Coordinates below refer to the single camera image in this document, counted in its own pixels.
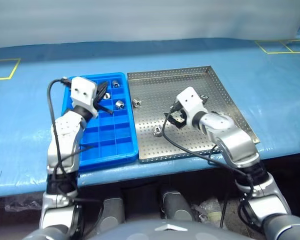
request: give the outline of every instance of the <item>yellow tape line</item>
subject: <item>yellow tape line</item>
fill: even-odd
[[[255,44],[261,48],[263,52],[266,54],[300,54],[300,51],[293,51],[290,47],[288,47],[284,42],[300,42],[300,39],[293,40],[258,40],[254,41]],[[266,51],[259,43],[280,43],[289,51]]]
[[[17,70],[17,67],[21,61],[21,58],[0,59],[0,62],[4,62],[4,61],[16,61],[16,64],[14,65],[10,75],[6,76],[6,77],[0,77],[0,80],[10,80],[13,77],[13,75],[15,74],[15,71]]]

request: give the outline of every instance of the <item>cable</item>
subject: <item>cable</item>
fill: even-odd
[[[100,205],[100,210],[99,210],[97,220],[94,222],[92,227],[82,235],[81,240],[84,240],[97,227],[103,212],[104,212],[104,205],[102,204]]]
[[[54,107],[52,106],[52,101],[51,101],[51,88],[55,83],[58,83],[61,81],[62,81],[61,79],[53,80],[52,82],[49,83],[48,88],[46,90],[46,96],[47,96],[50,117],[51,117],[51,122],[52,122],[52,127],[53,127],[53,134],[54,134],[54,139],[55,139],[55,145],[56,145],[56,153],[57,153],[59,164],[61,162],[61,154],[60,154],[60,145],[59,145],[59,140],[58,140],[58,135],[57,135],[57,127],[56,127],[56,123],[55,123],[55,121],[56,121],[55,112],[54,112]]]
[[[214,159],[212,159],[212,158],[210,158],[210,157],[200,155],[199,153],[196,153],[196,152],[194,152],[194,151],[190,151],[190,150],[186,149],[185,147],[183,147],[183,146],[177,144],[176,142],[172,141],[170,138],[168,138],[167,135],[166,135],[166,132],[165,132],[165,130],[166,130],[166,124],[167,124],[168,118],[170,117],[171,113],[174,111],[174,108],[176,107],[177,104],[178,104],[178,102],[175,103],[175,104],[171,107],[169,113],[165,116],[165,120],[164,120],[163,126],[162,126],[162,135],[163,135],[163,137],[164,137],[169,143],[171,143],[173,146],[175,146],[175,147],[181,149],[182,151],[184,151],[184,152],[186,152],[186,153],[189,153],[189,154],[191,154],[191,155],[194,155],[194,156],[196,156],[196,157],[198,157],[198,158],[201,158],[201,159],[210,161],[210,162],[216,164],[216,165],[219,166],[219,167],[223,167],[223,168],[226,168],[226,169],[230,170],[231,172],[236,172],[236,173],[238,173],[238,174],[244,176],[244,177],[247,179],[247,181],[248,181],[248,183],[249,183],[250,191],[249,191],[249,193],[244,197],[243,201],[240,202],[237,211],[238,211],[238,216],[239,216],[240,220],[241,220],[244,224],[246,224],[246,225],[248,225],[249,227],[251,227],[252,224],[251,224],[251,223],[248,223],[247,221],[245,221],[244,218],[243,218],[242,215],[241,215],[241,210],[242,210],[243,206],[244,206],[245,204],[248,203],[248,201],[252,198],[252,195],[253,195],[253,193],[254,193],[254,183],[253,183],[253,179],[252,179],[251,175],[250,175],[250,174],[246,174],[246,173],[244,173],[243,171],[240,171],[240,170],[238,170],[238,169],[236,169],[236,168],[234,168],[234,167],[231,167],[231,166],[229,166],[229,165],[227,165],[227,164],[224,164],[224,163],[221,163],[221,162],[219,162],[219,161],[216,161],[216,160],[214,160]]]
[[[224,197],[223,207],[222,207],[222,212],[221,212],[221,219],[220,219],[220,226],[219,226],[221,229],[224,227],[224,221],[225,221],[225,215],[226,215],[226,209],[227,209],[229,195],[230,195],[230,190],[228,189],[228,191]]]
[[[69,154],[68,156],[65,156],[64,158],[62,158],[62,159],[61,159],[61,163],[62,163],[64,160],[68,159],[68,158],[71,158],[71,157],[73,157],[73,156],[75,156],[75,155],[77,155],[77,154],[80,154],[80,153],[82,153],[82,152],[85,152],[85,151],[90,150],[90,149],[93,149],[93,148],[96,148],[96,147],[95,147],[95,146],[87,146],[87,147],[84,148],[84,149],[80,149],[80,150],[78,150],[78,151],[75,151],[75,152]],[[59,162],[57,162],[56,165],[54,166],[52,176],[56,176],[58,167],[59,167]]]
[[[208,158],[211,158],[211,155],[212,155],[212,153],[213,153],[213,151],[215,150],[216,147],[217,147],[217,144],[215,144],[215,145],[210,149]],[[210,161],[208,161],[208,164],[211,165],[211,166],[215,166],[215,164],[214,164],[214,163],[211,163]]]
[[[146,182],[140,185],[136,185],[136,186],[127,186],[127,187],[121,187],[121,190],[131,190],[131,189],[137,189],[137,188],[142,188],[142,187],[146,187],[146,186],[150,186],[150,185],[154,185],[157,184],[158,181],[151,181],[151,182]]]

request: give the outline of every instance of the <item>metal nut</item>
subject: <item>metal nut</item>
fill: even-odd
[[[116,101],[116,103],[115,103],[115,107],[116,107],[117,109],[124,109],[124,108],[125,108],[125,104],[124,104],[123,101],[118,100],[118,101]]]
[[[135,97],[135,98],[132,100],[132,106],[133,106],[134,108],[140,107],[140,106],[141,106],[141,103],[142,103],[142,101],[141,101],[139,98],[137,98],[137,97]]]
[[[152,133],[155,137],[162,136],[162,127],[160,125],[154,126],[152,129]]]
[[[209,99],[209,97],[206,96],[206,95],[201,95],[200,98],[202,100],[203,105],[205,105],[207,103],[208,99]]]
[[[120,88],[120,84],[118,83],[117,80],[113,80],[112,81],[112,86],[116,89],[116,88]]]
[[[110,99],[111,95],[110,93],[106,92],[105,95],[103,96],[103,99]]]

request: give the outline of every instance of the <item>metal bushing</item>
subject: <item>metal bushing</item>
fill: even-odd
[[[201,95],[200,98],[202,100],[203,105],[205,105],[207,103],[208,99],[209,99],[209,97],[206,96],[206,95]]]
[[[121,101],[121,100],[118,100],[118,101],[116,101],[116,103],[115,103],[115,107],[116,107],[117,109],[124,109],[124,108],[125,108],[125,103],[124,103],[123,101]]]
[[[120,84],[117,80],[113,80],[112,81],[112,86],[116,89],[116,88],[120,88]]]
[[[108,92],[106,92],[103,96],[103,99],[110,99],[110,98],[111,98],[111,95]]]
[[[138,108],[138,107],[141,106],[141,102],[142,102],[142,101],[141,101],[139,98],[135,97],[135,98],[132,100],[132,106],[133,106],[134,108]]]
[[[162,136],[162,127],[160,125],[154,126],[152,129],[152,133],[155,137]]]

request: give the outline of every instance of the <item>blue tablecloth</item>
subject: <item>blue tablecloth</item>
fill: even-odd
[[[51,80],[62,76],[212,66],[260,139],[262,159],[300,153],[300,54],[267,54],[254,41],[211,38],[0,48],[0,60],[18,58],[11,79],[0,80],[0,196],[45,190],[51,140],[46,91]],[[0,61],[0,77],[9,76],[15,64],[16,60]],[[56,115],[63,94],[63,86],[53,87]],[[195,157],[136,162],[82,174],[79,184],[208,167]]]

